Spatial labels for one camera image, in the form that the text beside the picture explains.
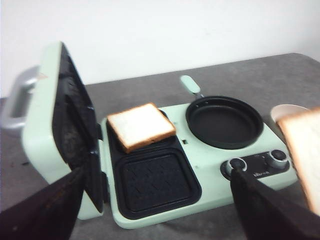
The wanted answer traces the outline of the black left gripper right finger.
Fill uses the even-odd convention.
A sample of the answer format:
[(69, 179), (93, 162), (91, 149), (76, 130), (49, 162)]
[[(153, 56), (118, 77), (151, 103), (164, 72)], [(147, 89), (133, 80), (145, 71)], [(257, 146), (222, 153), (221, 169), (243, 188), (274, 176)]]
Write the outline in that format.
[(320, 217), (249, 173), (231, 171), (234, 204), (249, 240), (318, 240)]

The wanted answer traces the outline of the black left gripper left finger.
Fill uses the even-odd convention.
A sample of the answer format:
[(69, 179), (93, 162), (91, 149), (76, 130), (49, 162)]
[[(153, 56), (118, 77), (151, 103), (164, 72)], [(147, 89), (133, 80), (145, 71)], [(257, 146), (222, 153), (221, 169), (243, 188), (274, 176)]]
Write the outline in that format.
[(0, 213), (2, 240), (68, 240), (84, 193), (80, 167)]

